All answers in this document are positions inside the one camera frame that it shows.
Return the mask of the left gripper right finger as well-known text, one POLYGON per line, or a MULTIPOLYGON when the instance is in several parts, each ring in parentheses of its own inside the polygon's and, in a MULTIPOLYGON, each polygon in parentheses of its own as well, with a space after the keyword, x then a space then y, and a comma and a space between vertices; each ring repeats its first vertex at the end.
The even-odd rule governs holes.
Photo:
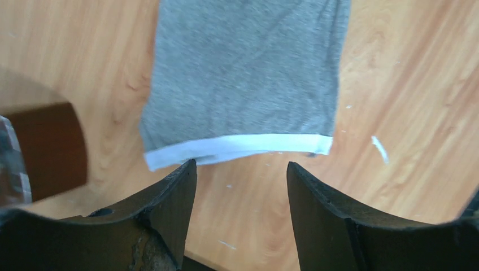
POLYGON ((299 164, 287 169, 301 270, 477 270, 478 215, 433 225, 379 211, 321 182, 299 164))

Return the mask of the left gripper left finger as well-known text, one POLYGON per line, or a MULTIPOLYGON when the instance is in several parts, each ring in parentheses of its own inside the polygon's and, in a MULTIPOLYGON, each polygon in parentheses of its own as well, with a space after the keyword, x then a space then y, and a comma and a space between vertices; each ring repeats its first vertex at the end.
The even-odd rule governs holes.
POLYGON ((1 209, 2 270, 180 270, 197 187, 189 160, 88 216, 1 209))

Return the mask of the grey underwear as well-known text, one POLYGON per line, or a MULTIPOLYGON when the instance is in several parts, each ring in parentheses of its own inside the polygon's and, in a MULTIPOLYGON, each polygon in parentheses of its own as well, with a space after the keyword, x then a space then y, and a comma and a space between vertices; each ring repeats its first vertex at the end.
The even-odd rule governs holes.
POLYGON ((350 1, 161 1, 139 129, 151 171, 327 155, 350 1))

